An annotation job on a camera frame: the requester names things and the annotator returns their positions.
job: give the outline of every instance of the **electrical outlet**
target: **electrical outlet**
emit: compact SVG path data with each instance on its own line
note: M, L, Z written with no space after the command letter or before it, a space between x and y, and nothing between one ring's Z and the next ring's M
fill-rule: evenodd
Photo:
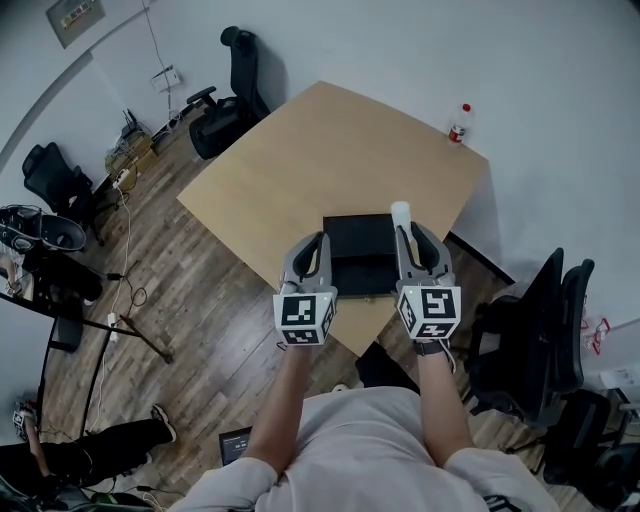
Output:
M116 318L116 314L109 313L109 315L107 316L107 325L109 327L114 327L117 321L118 320ZM109 341L113 341L114 343L117 343L118 339L119 339L119 336L117 332L112 332L111 335L109 336Z
M151 77L149 80L156 92L166 91L170 87L178 85L182 80L178 70L171 66L167 66L160 73Z

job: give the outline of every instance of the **wooden table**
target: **wooden table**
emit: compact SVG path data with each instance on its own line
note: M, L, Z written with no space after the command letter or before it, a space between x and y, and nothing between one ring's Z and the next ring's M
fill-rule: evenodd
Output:
M178 197L276 288L287 251L332 215L387 213L398 200L443 239L487 170L466 147L370 98L318 82L209 165ZM392 298L345 299L331 334L361 355Z

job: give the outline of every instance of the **wrist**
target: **wrist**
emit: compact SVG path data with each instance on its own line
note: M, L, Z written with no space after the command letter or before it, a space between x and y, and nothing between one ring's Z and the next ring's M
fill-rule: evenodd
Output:
M311 362L311 355L313 354L313 347L287 347L284 355L286 364L289 365L306 365Z
M451 375L449 358L444 352L432 354L426 357L418 356L418 372L425 375L435 375L447 373Z
M439 340L413 340L412 346L414 352L421 357L437 355L445 351Z

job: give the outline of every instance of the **metal stand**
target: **metal stand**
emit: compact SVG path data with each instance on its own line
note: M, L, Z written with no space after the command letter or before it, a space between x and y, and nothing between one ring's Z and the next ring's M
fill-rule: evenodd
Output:
M134 325L133 320L124 315L120 315L120 319L131 329L131 331L125 331L123 329L116 329L115 327L106 326L102 324L96 324L95 322L88 322L87 325L92 325L92 327L96 327L98 329L102 329L105 331L104 340L102 342L102 347L100 348L100 355L98 357L98 362L96 367L93 370L93 377L91 377L91 385L89 386L89 394L87 395L87 401L84 405L84 412L82 414L82 424L80 425L80 437L84 437L85 435L85 426L87 424L87 415L89 414L89 407L91 405L91 397L93 396L93 388L96 385L96 379L98 378L98 373L100 372L100 366L102 364L102 358L104 357L104 353L107 350L107 346L109 345L109 338L111 337L112 332L117 332L119 334L124 334L126 336L133 336L135 338L140 338L144 343L153 350L156 354L158 354L162 360L167 363L173 363L173 355L168 352L163 352L158 347L156 347L149 339L142 334Z
M153 350L156 354L158 354L162 359L164 359L164 362L167 364L171 364L173 363L173 354L170 354L168 352L163 352L162 350L160 350L158 347L156 347L153 343L151 343L147 337L142 334L137 327L133 324L133 320L131 320L130 318L124 316L124 315L120 315L120 319L127 325L127 327L129 329L131 329L135 334L134 336L137 336L138 338L140 338L142 341L144 341L147 346Z
M164 352L160 350L156 345L154 345L149 338L147 338L144 334L142 334L134 325L133 321L120 315L120 319L129 327L129 331L125 329L118 329L117 327L111 327L110 325L99 324L97 322L92 322L91 320L86 320L83 317L74 318L73 315L65 314L64 312L60 312L59 308L56 307L55 303L47 304L44 307L38 307L33 302L20 298L20 297L9 297L7 295L0 293L0 299L6 300L7 302L11 302L17 306L21 306L29 311L33 311L34 313L38 313L40 315L48 316L49 318L53 318L55 320L54 326L51 329L51 334L49 335L49 341L47 346L47 354L45 355L44 365L42 368L42 376L40 379L40 388L38 390L38 414L39 418L42 417L42 398L44 396L44 386L45 386L45 367L47 364L47 359L49 355L49 348L51 348L51 339L53 337L55 331L55 324L61 318L65 320L69 320L71 322L78 322L88 327L95 327L96 329L101 329L105 331L104 341L102 342L102 347L100 349L100 357L98 358L98 362L93 371L93 377L91 378L91 385L89 387L89 395L87 396L87 402L84 407L84 413L82 417L82 425L80 427L80 437L84 436L84 428L87 422L87 415L89 413L89 406L91 404L91 396L93 395L93 388L96 384L96 379L98 378L98 373L100 371L100 366L102 364L102 358L104 357L104 353L107 350L107 345L109 345L109 338L111 337L112 332L117 332L118 334L123 334L125 336L132 336L134 338L140 338L151 350L153 350L156 354L158 354L165 363L171 364L173 362L173 355L169 352Z
M507 448L504 453L508 454L508 455L514 455L516 453L520 453L520 452L524 452L526 450L531 450L532 448L535 448L536 446L540 446L541 444L544 444L545 441L547 440L546 434L538 437L537 439L534 439L533 441L529 441L528 443L525 443L521 446L516 446L515 448ZM540 457L540 460L538 461L538 464L536 464L536 467L534 469L531 469L531 474L533 475L537 475L538 473L540 473L540 470L542 469L542 466L544 465L544 453L542 454L542 456Z

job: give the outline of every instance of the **desk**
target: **desk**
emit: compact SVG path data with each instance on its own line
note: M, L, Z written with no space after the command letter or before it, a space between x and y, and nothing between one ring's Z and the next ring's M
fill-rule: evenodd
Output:
M54 319L0 298L0 446L20 443L11 418L17 399L35 399Z
M330 215L386 213L444 238L487 161L382 103L319 82L220 155L178 199L276 288L287 251ZM392 298L345 299L331 334L361 355L394 313Z

